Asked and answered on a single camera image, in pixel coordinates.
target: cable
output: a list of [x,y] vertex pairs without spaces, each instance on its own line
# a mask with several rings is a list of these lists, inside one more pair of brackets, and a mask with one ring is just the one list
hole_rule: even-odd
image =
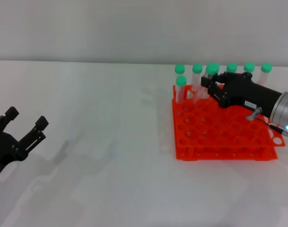
[[274,124],[268,124],[267,122],[265,122],[262,119],[256,118],[257,120],[264,122],[270,129],[273,129],[274,131],[278,132],[279,134],[282,134],[282,132],[284,131],[283,129],[275,126]]

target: white wall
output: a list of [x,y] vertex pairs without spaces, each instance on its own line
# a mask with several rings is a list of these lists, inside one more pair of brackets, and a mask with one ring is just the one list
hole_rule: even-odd
[[288,65],[288,0],[0,0],[0,59]]

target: silver metal cylinder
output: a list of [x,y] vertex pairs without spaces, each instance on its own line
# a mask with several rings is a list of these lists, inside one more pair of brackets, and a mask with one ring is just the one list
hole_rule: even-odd
[[270,120],[283,129],[288,125],[288,92],[284,92],[278,98],[272,110]]

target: rack hole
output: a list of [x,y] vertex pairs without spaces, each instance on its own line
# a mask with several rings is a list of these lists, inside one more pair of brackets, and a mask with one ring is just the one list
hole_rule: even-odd
[[273,131],[272,131],[271,129],[268,129],[268,132],[269,132],[269,134],[270,134],[270,137],[273,138],[273,136],[274,136]]
[[273,142],[274,143],[276,143],[276,144],[282,144],[282,140],[280,139],[280,138],[278,138],[278,137],[275,137],[274,139],[273,139]]
[[193,98],[193,93],[191,91],[187,91],[187,99]]

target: label sticker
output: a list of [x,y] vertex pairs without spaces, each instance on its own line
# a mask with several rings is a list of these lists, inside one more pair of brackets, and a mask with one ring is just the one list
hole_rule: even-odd
[[256,104],[250,103],[250,102],[248,102],[248,101],[245,101],[245,105],[246,105],[246,106],[249,106],[250,108],[253,108],[253,109],[256,109],[256,108],[257,108],[257,105],[256,105]]

